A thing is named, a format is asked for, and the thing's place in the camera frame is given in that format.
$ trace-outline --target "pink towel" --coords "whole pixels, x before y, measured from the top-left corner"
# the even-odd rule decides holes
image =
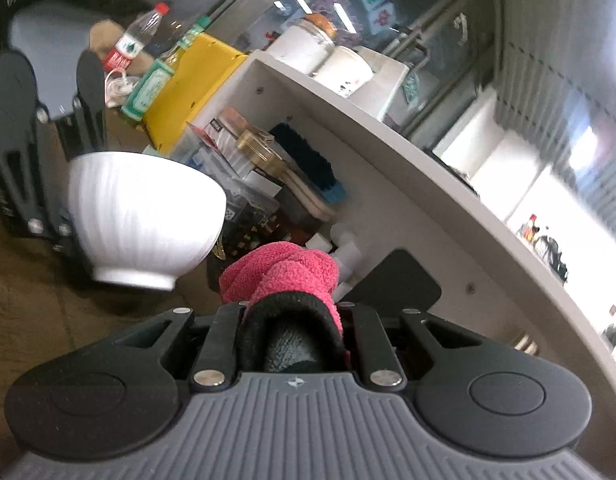
[[[338,266],[328,254],[276,242],[233,263],[219,278],[219,285],[223,301],[248,301],[248,309],[278,292],[312,294],[328,308],[341,334],[341,319],[330,296],[338,279]]]

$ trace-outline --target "white jar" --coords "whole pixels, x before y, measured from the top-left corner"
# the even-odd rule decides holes
[[[295,70],[311,74],[328,59],[334,48],[328,34],[302,19],[277,38],[267,52]]]
[[[373,69],[357,52],[345,46],[335,47],[314,80],[342,97],[349,97],[373,78]]]

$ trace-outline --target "plastic water bottle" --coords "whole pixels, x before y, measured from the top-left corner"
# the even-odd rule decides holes
[[[182,56],[209,24],[210,18],[202,16],[172,49],[154,61],[121,108],[128,118],[142,120],[166,83],[175,75]]]
[[[166,4],[157,4],[154,10],[146,12],[126,29],[114,48],[104,60],[104,69],[107,72],[115,68],[127,69],[132,60],[152,41],[157,32],[162,17],[170,9]]]

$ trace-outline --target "brown floor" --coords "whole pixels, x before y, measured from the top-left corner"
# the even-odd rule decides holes
[[[111,144],[112,149],[138,151],[146,138],[114,136]],[[3,415],[3,399],[20,374],[168,308],[186,305],[211,314],[219,304],[206,286],[204,264],[180,278],[171,293],[73,290],[46,242],[11,238],[0,222],[0,472],[19,453]]]

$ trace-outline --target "printed label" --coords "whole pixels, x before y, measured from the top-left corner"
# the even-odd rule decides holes
[[[104,61],[104,68],[110,72],[115,68],[128,68],[132,60],[144,49],[144,45],[128,34],[124,34]]]
[[[370,23],[370,33],[376,36],[381,31],[391,28],[396,22],[394,4],[387,2],[381,7],[368,12],[368,22]]]
[[[191,27],[191,29],[184,34],[184,37],[181,38],[177,45],[183,48],[184,50],[188,50],[193,42],[197,39],[197,37],[204,31],[203,28],[199,27],[199,25],[195,24]]]
[[[145,45],[143,43],[136,40],[129,34],[124,34],[121,39],[117,41],[115,48],[122,56],[127,57],[128,59],[134,59],[144,49],[144,46]]]
[[[156,69],[139,90],[137,97],[134,99],[133,107],[140,113],[145,113],[153,101],[163,90],[166,83],[172,77],[173,72],[169,72],[165,68],[159,67]]]

